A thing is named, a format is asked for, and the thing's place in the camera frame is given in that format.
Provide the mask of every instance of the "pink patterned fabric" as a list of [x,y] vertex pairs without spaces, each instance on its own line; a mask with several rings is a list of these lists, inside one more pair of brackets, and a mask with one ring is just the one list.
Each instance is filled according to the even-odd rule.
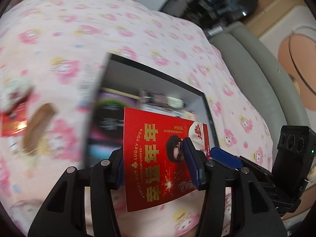
[[[34,156],[23,155],[21,138],[0,138],[0,200],[23,233],[64,170],[81,167],[89,117],[81,96],[84,68],[90,65],[97,83],[106,52],[204,92],[220,146],[271,170],[267,125],[237,87],[220,52],[189,21],[131,0],[24,0],[1,18],[0,44],[6,78],[23,74],[34,84],[28,118],[48,102],[58,111]],[[124,187],[113,196],[124,236],[163,237],[180,236],[197,224],[204,193],[193,191],[133,213],[126,212]],[[228,190],[223,234],[229,231],[230,204]]]

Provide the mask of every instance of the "box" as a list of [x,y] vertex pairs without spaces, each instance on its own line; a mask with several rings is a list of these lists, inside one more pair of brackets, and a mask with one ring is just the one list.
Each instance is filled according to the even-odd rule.
[[[196,121],[207,124],[210,148],[219,147],[210,108],[203,92],[156,69],[115,54],[110,54],[104,65],[106,70],[99,90],[110,88],[136,96],[140,90],[144,90],[181,99],[185,104],[184,109],[195,113]],[[94,100],[97,100],[97,93],[94,94]],[[96,162],[91,163],[93,158],[89,153],[88,143],[85,167],[93,166]]]

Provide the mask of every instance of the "camera lens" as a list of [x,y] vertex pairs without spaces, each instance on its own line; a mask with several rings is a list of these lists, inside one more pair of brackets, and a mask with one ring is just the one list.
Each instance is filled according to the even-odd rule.
[[281,136],[280,144],[283,145],[285,143],[285,135]]
[[297,152],[301,152],[303,150],[303,147],[304,147],[304,139],[300,138],[298,140]]
[[288,142],[286,144],[287,148],[289,150],[293,149],[294,143],[295,143],[295,137],[294,137],[294,135],[290,135],[289,138],[288,138]]

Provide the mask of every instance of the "red packaging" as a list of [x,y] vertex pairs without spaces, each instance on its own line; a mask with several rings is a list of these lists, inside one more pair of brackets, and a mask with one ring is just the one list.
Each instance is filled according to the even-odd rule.
[[209,159],[207,125],[125,108],[124,173],[127,211],[138,211],[184,196],[195,189],[181,150],[185,137]]
[[17,105],[10,114],[2,114],[2,137],[19,136],[26,128],[26,104]]

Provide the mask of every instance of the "red card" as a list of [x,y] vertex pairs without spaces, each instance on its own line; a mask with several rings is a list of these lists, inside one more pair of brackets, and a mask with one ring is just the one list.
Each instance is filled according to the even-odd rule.
[[195,189],[181,153],[185,137],[190,137],[195,148],[209,158],[206,124],[125,108],[123,145],[128,212],[164,204]]
[[26,104],[17,105],[10,114],[2,114],[2,136],[23,135],[26,128]]

